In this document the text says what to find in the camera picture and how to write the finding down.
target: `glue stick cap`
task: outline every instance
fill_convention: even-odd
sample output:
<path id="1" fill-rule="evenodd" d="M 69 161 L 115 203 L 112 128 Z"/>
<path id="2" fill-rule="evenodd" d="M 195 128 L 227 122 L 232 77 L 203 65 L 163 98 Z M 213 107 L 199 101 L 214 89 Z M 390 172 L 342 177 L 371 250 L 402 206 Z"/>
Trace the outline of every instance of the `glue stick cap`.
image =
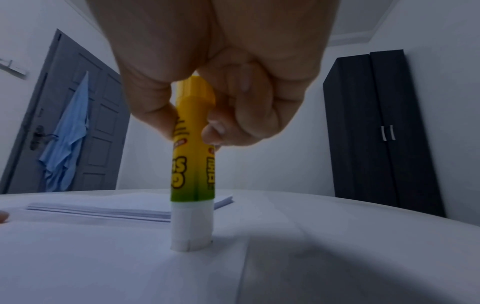
<path id="1" fill-rule="evenodd" d="M 212 242 L 214 200 L 171 203 L 171 249 L 201 250 Z"/>
<path id="2" fill-rule="evenodd" d="M 176 106 L 187 97 L 202 98 L 204 101 L 215 105 L 215 91 L 212 86 L 200 76 L 191 76 L 177 83 Z"/>

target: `hand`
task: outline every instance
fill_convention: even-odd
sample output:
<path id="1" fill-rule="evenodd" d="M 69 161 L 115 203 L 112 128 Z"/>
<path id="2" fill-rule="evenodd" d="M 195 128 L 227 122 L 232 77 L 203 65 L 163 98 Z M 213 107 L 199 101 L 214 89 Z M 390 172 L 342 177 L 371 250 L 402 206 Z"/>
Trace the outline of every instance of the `hand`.
<path id="1" fill-rule="evenodd" d="M 283 130 L 320 71 L 339 0 L 88 0 L 120 68 L 130 110 L 172 138 L 171 83 L 195 70 L 217 107 L 215 145 Z"/>
<path id="2" fill-rule="evenodd" d="M 9 217 L 10 217 L 10 214 L 8 212 L 0 210 L 0 224 L 5 223 Z"/>

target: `ceiling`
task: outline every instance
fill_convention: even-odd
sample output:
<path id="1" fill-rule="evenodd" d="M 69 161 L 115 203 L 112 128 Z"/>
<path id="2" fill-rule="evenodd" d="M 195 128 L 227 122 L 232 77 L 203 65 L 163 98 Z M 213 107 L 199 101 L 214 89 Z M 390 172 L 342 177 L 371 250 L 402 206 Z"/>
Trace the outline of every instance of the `ceiling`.
<path id="1" fill-rule="evenodd" d="M 100 29 L 86 0 L 66 0 Z M 399 0 L 341 0 L 330 45 L 368 42 Z"/>

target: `glue stick label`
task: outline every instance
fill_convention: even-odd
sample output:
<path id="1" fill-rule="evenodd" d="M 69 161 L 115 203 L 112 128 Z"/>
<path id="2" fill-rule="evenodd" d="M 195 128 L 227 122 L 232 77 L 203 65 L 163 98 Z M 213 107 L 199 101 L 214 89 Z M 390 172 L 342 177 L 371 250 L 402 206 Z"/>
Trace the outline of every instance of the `glue stick label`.
<path id="1" fill-rule="evenodd" d="M 207 115 L 212 108 L 196 97 L 187 97 L 177 107 L 173 134 L 171 201 L 193 202 L 215 198 L 215 147 L 202 140 Z"/>

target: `white table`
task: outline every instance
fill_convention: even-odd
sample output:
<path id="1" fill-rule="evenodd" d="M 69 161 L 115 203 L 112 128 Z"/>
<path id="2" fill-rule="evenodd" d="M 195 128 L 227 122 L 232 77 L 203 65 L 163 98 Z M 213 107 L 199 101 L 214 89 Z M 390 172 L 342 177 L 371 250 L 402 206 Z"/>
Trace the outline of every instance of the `white table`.
<path id="1" fill-rule="evenodd" d="M 250 236 L 240 303 L 480 303 L 480 227 L 332 197 L 217 193 L 235 203 L 215 211 L 215 231 Z M 15 221 L 35 195 L 1 196 L 0 209 Z"/>

